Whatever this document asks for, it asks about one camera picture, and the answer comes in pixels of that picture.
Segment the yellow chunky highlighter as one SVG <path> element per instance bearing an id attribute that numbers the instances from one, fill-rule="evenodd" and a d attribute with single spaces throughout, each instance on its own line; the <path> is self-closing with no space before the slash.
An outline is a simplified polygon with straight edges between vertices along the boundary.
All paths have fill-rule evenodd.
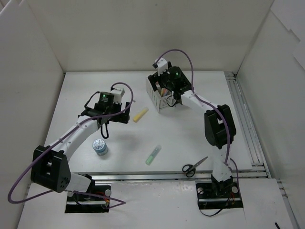
<path id="1" fill-rule="evenodd" d="M 133 118 L 133 121 L 135 123 L 137 123 L 147 112 L 148 112 L 149 108 L 148 107 L 145 107 L 143 108 L 140 112 L 138 112 L 134 118 Z"/>

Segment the blue lidded round tub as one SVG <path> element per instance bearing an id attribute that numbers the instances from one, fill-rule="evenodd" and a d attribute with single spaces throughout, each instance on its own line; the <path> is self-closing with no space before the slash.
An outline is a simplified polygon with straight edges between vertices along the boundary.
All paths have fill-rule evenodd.
<path id="1" fill-rule="evenodd" d="M 103 156 L 108 153 L 108 146 L 103 139 L 96 139 L 92 144 L 93 150 L 97 155 Z"/>

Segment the green capped highlighter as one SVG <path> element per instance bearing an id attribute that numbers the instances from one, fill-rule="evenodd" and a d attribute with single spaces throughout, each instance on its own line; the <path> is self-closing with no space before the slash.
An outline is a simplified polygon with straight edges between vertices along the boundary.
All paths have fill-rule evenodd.
<path id="1" fill-rule="evenodd" d="M 161 150 L 161 146 L 157 145 L 145 161 L 146 165 L 150 165 Z"/>

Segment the pink chunky highlighter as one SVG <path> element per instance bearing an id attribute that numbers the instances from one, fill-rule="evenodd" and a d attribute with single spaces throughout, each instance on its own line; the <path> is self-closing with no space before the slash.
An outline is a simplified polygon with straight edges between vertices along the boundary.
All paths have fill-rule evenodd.
<path id="1" fill-rule="evenodd" d="M 159 90 L 159 89 L 160 89 L 160 85 L 159 85 L 159 83 L 158 83 L 158 82 L 156 82 L 156 83 L 155 83 L 155 85 L 156 85 L 156 88 Z"/>

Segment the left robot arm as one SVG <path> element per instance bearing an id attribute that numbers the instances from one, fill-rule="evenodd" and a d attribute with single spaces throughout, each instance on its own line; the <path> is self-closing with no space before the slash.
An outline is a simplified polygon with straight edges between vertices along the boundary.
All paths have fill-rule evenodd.
<path id="1" fill-rule="evenodd" d="M 30 179 L 57 193 L 77 191 L 84 200 L 95 195 L 92 177 L 72 173 L 69 161 L 81 144 L 101 126 L 109 122 L 126 124 L 129 122 L 130 103 L 122 109 L 124 89 L 112 88 L 110 92 L 100 92 L 93 108 L 84 106 L 74 125 L 57 141 L 48 146 L 38 146 L 33 153 L 37 163 L 31 169 Z"/>

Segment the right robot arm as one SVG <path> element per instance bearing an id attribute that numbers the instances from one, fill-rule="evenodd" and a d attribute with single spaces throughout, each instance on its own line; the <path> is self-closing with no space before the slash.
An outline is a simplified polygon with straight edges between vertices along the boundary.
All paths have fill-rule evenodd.
<path id="1" fill-rule="evenodd" d="M 217 196 L 223 196 L 233 185 L 233 175 L 228 165 L 230 146 L 236 135 L 236 127 L 231 109 L 228 105 L 216 105 L 195 93 L 193 81 L 189 81 L 177 66 L 166 63 L 158 67 L 154 64 L 156 73 L 148 76 L 152 89 L 165 88 L 171 92 L 176 104 L 191 108 L 203 116 L 204 134 L 207 142 L 226 152 L 214 153 L 213 171 L 211 174 L 211 191 Z"/>

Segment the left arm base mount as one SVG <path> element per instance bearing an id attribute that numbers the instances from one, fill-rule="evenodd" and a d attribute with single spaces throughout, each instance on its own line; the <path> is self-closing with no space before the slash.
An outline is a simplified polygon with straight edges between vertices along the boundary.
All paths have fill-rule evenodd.
<path id="1" fill-rule="evenodd" d="M 70 193 L 67 195 L 65 213 L 108 213 L 109 206 L 109 199 Z"/>

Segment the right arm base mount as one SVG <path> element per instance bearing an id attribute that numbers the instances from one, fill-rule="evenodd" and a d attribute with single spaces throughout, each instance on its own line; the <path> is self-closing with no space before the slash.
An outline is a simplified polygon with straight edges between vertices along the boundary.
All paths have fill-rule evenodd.
<path id="1" fill-rule="evenodd" d="M 196 183 L 196 192 L 198 208 L 205 216 L 216 216 L 225 209 L 244 208 L 236 182 L 218 194 L 212 188 L 212 183 Z"/>

